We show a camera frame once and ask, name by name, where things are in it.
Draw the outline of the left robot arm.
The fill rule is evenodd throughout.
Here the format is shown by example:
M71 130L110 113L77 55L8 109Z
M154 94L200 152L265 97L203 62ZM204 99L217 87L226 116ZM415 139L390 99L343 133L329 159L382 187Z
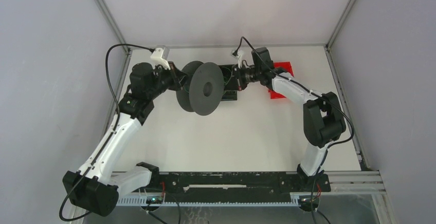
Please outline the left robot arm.
M161 178L152 173L147 163L138 163L128 172L113 176L113 169L128 142L144 125L154 108L154 99L166 90L180 90L188 75L178 70L173 62L169 69L153 68L149 63L139 63L132 68L130 85L117 105L113 122L100 143L75 172L68 171L62 182L71 204L100 216L108 216L118 199L144 187L153 192L160 187Z

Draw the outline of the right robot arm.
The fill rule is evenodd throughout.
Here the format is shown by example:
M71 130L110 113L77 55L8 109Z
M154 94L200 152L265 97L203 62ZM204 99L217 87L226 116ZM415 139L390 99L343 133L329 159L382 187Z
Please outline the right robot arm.
M250 66L243 64L242 50L237 48L231 55L237 60L233 74L239 90L245 89L248 83L260 82L302 108L303 131L309 144L298 166L301 174L297 184L301 190L311 191L318 183L316 175L322 171L329 147L346 131L345 115L337 95L303 86L286 69L274 66L265 47L252 50L253 65Z

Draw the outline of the dark grey cable spool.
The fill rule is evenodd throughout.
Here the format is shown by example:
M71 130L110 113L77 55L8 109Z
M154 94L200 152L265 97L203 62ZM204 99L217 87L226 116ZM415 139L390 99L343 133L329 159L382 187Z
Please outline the dark grey cable spool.
M224 94L224 76L220 67L213 62L192 61L182 71L188 75L188 81L176 92L180 107L201 116L213 113Z

